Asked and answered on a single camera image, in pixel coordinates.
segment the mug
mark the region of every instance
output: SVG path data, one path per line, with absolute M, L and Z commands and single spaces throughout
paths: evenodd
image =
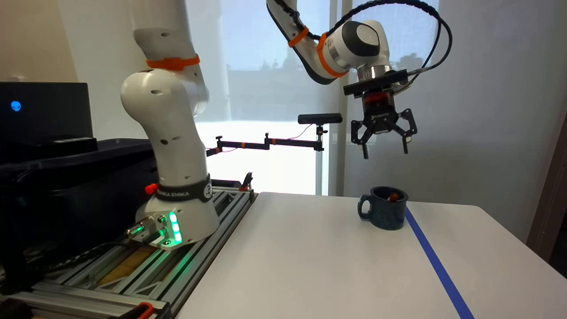
M 374 226 L 386 230 L 397 230 L 404 225 L 408 194 L 397 188 L 378 186 L 364 194 L 358 201 L 358 215 Z M 370 202 L 370 210 L 362 212 L 362 204 Z

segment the mug handle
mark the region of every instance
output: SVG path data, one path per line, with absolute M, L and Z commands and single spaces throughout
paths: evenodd
M 360 199 L 358 200 L 358 215 L 360 216 L 361 219 L 367 220 L 369 218 L 369 214 L 368 213 L 363 213 L 362 212 L 362 205 L 364 204 L 364 202 L 369 201 L 370 202 L 370 210 L 372 210 L 372 202 L 370 201 L 370 199 L 372 198 L 372 196 L 368 195 L 368 194 L 364 194 L 362 196 L 360 196 Z

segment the blue logo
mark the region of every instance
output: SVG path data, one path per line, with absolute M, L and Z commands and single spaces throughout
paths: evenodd
M 14 110 L 14 112 L 18 112 L 22 109 L 22 104 L 18 101 L 12 101 L 12 103 L 10 103 L 10 106 L 12 107 L 12 110 Z

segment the blue line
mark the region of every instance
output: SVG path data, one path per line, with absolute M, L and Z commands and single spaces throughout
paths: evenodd
M 429 241 L 427 241 L 427 238 L 425 237 L 425 234 L 421 230 L 420 226 L 417 225 L 416 219 L 407 208 L 405 210 L 405 219 L 408 220 L 409 225 L 412 227 L 413 233 L 417 237 L 417 241 L 420 242 L 421 247 L 427 255 L 427 258 L 429 258 L 429 262 L 437 273 L 437 277 L 439 277 L 443 288 L 445 288 L 445 291 L 449 295 L 449 299 L 451 299 L 451 302 L 453 303 L 455 310 L 457 310 L 459 317 L 474 319 L 471 310 L 468 309 L 467 303 L 464 302 L 463 297 L 460 295 L 459 290 L 457 290 L 457 287 L 451 280 L 451 277 L 449 277 L 449 274 L 443 267 L 443 264 L 441 264 L 439 257 L 437 257 L 435 251 L 433 250 L 433 247 L 431 247 L 431 244 L 429 243 Z

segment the white table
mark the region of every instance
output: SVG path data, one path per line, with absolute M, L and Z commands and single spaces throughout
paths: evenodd
M 179 318 L 468 317 L 408 221 L 378 229 L 357 201 L 260 194 Z M 408 208 L 475 318 L 567 317 L 567 280 L 481 208 Z

